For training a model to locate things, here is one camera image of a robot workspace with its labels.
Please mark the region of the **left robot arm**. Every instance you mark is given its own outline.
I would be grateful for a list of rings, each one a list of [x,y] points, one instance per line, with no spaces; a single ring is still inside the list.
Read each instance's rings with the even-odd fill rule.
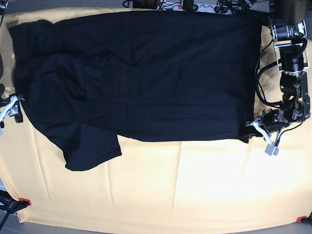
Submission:
[[[307,52],[307,27],[304,21],[309,2],[307,0],[271,0],[268,26],[276,61],[262,69],[255,69],[256,95],[262,104],[271,109],[248,121],[241,137],[264,137],[272,146],[278,146],[282,134],[292,123],[302,124],[310,118],[310,96],[305,68],[309,67]],[[273,67],[281,73],[282,100],[266,100],[260,85],[261,76]]]

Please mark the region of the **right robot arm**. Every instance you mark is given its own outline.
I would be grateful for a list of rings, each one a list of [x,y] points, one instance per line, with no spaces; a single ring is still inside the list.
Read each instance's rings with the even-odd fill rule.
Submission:
[[[0,1],[0,27],[2,26],[5,11],[8,6],[8,0]],[[2,56],[0,56],[0,79],[4,73],[4,65]],[[20,102],[25,101],[22,95],[12,94],[8,98],[2,98],[4,95],[5,86],[3,83],[0,83],[0,108],[4,108],[3,111],[0,111],[0,129],[4,128],[4,118],[6,116],[14,117],[16,123],[23,122],[23,115],[20,109]]]

